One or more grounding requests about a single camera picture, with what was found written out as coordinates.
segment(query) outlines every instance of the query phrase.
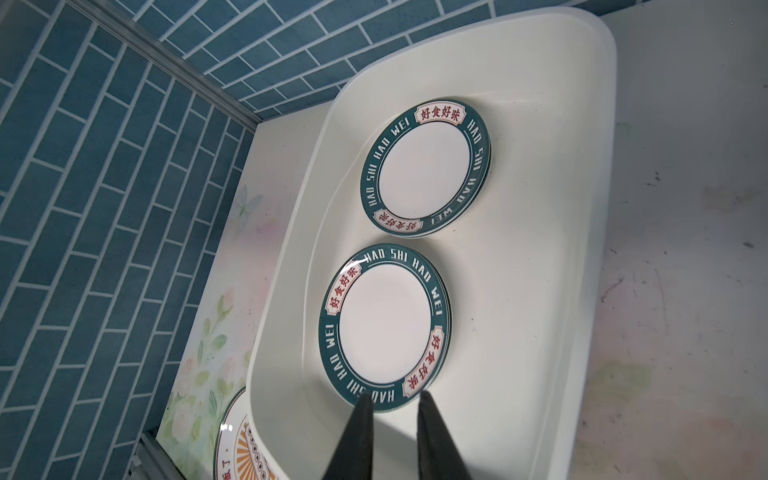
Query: plate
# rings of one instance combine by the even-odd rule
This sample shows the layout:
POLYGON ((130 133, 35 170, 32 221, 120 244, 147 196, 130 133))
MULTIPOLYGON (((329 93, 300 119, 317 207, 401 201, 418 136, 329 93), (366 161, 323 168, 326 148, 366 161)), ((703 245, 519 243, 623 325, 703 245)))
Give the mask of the plate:
POLYGON ((248 418, 243 387, 232 399, 219 425, 214 458, 216 480, 276 480, 259 450, 248 418))
POLYGON ((367 392, 374 411, 413 400, 438 375, 451 340, 451 306, 419 252, 379 243, 344 263, 325 295, 319 349, 328 379, 349 404, 367 392))
POLYGON ((399 115, 374 143, 362 168, 368 218, 397 237, 423 237, 458 218, 488 174, 491 144, 474 108, 452 99, 399 115))

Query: green leaves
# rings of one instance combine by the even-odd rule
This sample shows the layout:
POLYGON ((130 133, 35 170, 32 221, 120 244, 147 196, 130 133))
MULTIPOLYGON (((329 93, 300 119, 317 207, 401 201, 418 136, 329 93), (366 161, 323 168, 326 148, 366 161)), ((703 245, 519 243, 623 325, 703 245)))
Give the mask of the green leaves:
POLYGON ((219 412, 219 401, 216 399, 216 394, 213 390, 211 390, 208 393, 208 412, 214 417, 218 416, 217 413, 219 412))
POLYGON ((200 425, 203 423, 203 417, 197 417, 192 424, 192 433, 190 434, 190 437, 192 438, 193 442, 196 442, 198 438, 200 438, 200 425))
POLYGON ((208 381, 209 376, 210 376, 210 373, 207 370, 204 370, 198 373, 197 376, 194 378, 194 384, 203 385, 205 382, 208 381))
POLYGON ((223 347, 225 343, 227 343, 227 336, 219 335, 211 341, 210 346, 216 350, 221 350, 221 347, 223 347))

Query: table surface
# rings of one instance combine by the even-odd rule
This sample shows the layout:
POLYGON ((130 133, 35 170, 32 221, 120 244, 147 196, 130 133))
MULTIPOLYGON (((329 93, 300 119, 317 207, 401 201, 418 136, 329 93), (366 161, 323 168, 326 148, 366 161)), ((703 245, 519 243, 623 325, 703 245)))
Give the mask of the table surface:
MULTIPOLYGON (((768 2, 602 19, 617 124, 570 478, 768 478, 768 2)), ((212 476, 328 107, 257 128, 158 433, 189 480, 212 476)))

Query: teal-rimmed plate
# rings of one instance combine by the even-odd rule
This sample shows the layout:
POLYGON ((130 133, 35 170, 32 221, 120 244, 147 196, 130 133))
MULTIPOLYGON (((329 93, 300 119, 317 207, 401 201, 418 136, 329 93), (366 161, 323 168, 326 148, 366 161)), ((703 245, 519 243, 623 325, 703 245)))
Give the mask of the teal-rimmed plate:
POLYGON ((349 404, 397 409, 438 375, 452 331, 448 293, 419 252, 380 243, 336 272, 320 310, 318 342, 329 381, 349 404))
POLYGON ((481 190, 491 143, 478 112, 443 98, 399 115, 374 143, 360 178, 368 218, 397 237, 423 237, 458 218, 481 190))

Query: white plate center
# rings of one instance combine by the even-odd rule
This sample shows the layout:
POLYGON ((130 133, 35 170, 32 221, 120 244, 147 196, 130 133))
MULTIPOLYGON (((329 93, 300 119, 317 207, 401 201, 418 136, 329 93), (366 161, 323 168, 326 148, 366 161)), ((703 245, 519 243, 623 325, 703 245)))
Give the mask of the white plate center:
POLYGON ((392 383, 413 370, 429 341, 432 317, 421 283, 401 266, 366 270, 349 288, 339 340, 349 366, 373 383, 392 383))
POLYGON ((379 174, 379 192, 398 217, 423 218, 458 193, 468 170, 464 134, 451 124, 433 121, 409 131, 392 147, 379 174))

